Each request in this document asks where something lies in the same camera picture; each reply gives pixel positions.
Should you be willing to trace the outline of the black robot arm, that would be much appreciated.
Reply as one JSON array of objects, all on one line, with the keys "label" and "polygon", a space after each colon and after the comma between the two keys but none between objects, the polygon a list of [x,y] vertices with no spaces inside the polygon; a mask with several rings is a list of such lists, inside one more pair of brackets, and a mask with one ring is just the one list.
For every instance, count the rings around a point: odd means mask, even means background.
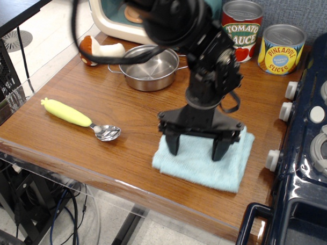
[{"label": "black robot arm", "polygon": [[181,135],[191,135],[211,138],[212,160],[220,160],[229,146],[239,141],[244,127],[218,109],[243,78],[232,40],[213,19],[205,0],[124,1],[140,15],[151,41],[165,49],[177,49],[187,58],[186,106],[158,114],[170,153],[178,153]]}]

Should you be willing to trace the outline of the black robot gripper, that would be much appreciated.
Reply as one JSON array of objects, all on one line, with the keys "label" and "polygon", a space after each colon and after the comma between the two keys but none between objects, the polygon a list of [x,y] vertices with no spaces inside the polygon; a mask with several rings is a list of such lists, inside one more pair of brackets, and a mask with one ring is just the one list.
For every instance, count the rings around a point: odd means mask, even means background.
[{"label": "black robot gripper", "polygon": [[220,111],[222,99],[234,94],[242,75],[233,50],[224,50],[211,62],[187,56],[190,80],[186,88],[186,105],[160,112],[159,130],[166,138],[171,154],[177,155],[182,135],[213,140],[212,160],[219,161],[231,143],[240,140],[242,122]]}]

